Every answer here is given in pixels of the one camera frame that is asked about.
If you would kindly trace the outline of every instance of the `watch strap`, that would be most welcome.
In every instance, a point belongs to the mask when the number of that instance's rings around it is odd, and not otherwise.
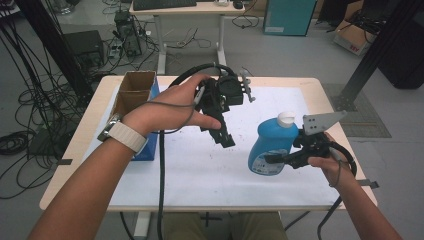
[[[115,123],[108,135],[131,148],[136,153],[140,152],[146,143],[145,137],[121,122]]]

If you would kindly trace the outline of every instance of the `right hand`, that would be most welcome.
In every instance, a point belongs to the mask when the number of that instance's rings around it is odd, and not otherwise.
[[[334,138],[330,134],[325,133],[330,141],[334,141]],[[310,157],[308,163],[313,167],[318,167],[322,169],[325,177],[327,178],[330,186],[335,186],[336,189],[340,189],[346,184],[356,182],[355,177],[350,171],[349,164],[347,163],[346,158],[340,152],[339,155],[342,157],[342,162],[339,162],[333,157],[322,158],[322,157]]]

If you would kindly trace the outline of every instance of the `bottle cap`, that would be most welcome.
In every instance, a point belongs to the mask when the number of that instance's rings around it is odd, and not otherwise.
[[[296,114],[294,112],[282,112],[278,114],[277,122],[283,128],[289,128],[294,123]]]

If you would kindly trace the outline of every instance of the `hand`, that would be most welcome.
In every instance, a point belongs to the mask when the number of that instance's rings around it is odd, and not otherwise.
[[[210,78],[206,74],[195,74],[181,85],[172,86],[160,93],[152,101],[173,105],[192,105],[196,87],[202,80]],[[177,129],[190,117],[193,107],[164,106],[147,103],[128,113],[123,122],[146,136],[151,131]],[[196,125],[207,129],[219,129],[221,123],[212,117],[194,111],[186,125]]]
[[[330,134],[325,134],[330,141],[334,141],[334,138]],[[335,186],[337,189],[349,184],[350,182],[356,182],[345,156],[340,152],[338,152],[338,154],[342,158],[340,164],[333,156],[330,156],[329,158],[310,157],[308,159],[308,163],[311,166],[322,169],[322,172],[327,178],[330,186]]]

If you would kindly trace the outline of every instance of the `blue bottle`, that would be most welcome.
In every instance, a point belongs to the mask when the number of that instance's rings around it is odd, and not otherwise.
[[[249,154],[249,169],[257,174],[272,176],[279,174],[284,163],[269,164],[265,155],[287,155],[290,153],[299,129],[294,123],[293,112],[282,112],[277,118],[262,122],[258,127],[258,140]]]

